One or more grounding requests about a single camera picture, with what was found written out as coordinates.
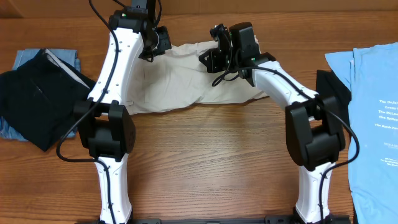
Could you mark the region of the beige khaki shorts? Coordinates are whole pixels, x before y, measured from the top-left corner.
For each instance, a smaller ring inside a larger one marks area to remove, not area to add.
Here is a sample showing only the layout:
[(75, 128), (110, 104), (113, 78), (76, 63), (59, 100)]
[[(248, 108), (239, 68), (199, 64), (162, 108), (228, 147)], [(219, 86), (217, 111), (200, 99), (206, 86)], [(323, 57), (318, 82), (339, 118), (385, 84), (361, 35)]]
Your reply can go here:
[(127, 91), (129, 114), (163, 113), (194, 103), (245, 103), (266, 97), (240, 78), (212, 86), (221, 73), (208, 73), (198, 56), (217, 46), (215, 41), (173, 46), (152, 63), (143, 61)]

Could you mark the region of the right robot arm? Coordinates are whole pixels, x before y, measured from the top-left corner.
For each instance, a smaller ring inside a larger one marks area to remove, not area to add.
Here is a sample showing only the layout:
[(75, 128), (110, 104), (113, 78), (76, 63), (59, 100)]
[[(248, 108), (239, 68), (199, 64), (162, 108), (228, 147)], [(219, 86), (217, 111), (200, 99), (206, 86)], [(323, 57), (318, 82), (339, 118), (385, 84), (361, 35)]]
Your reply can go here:
[(266, 216), (264, 223), (349, 223), (347, 215), (328, 208), (331, 171), (345, 148), (343, 128), (334, 97), (320, 96), (291, 77), (270, 53), (262, 53), (252, 24), (210, 29), (216, 48), (199, 56), (209, 73), (230, 73), (266, 93), (285, 111), (286, 146), (299, 167), (298, 200), (291, 215)]

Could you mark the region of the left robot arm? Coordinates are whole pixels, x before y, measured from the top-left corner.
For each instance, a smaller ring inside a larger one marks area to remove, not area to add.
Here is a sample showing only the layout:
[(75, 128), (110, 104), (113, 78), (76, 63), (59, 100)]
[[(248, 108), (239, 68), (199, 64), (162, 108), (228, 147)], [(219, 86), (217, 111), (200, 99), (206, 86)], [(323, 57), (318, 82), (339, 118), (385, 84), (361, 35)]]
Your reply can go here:
[(128, 88), (143, 62), (171, 48), (167, 28), (159, 26), (161, 2), (132, 1), (106, 22), (109, 45), (99, 78), (85, 101), (74, 108), (83, 147), (98, 171), (101, 213), (98, 223), (130, 223), (127, 160), (136, 127), (127, 106)]

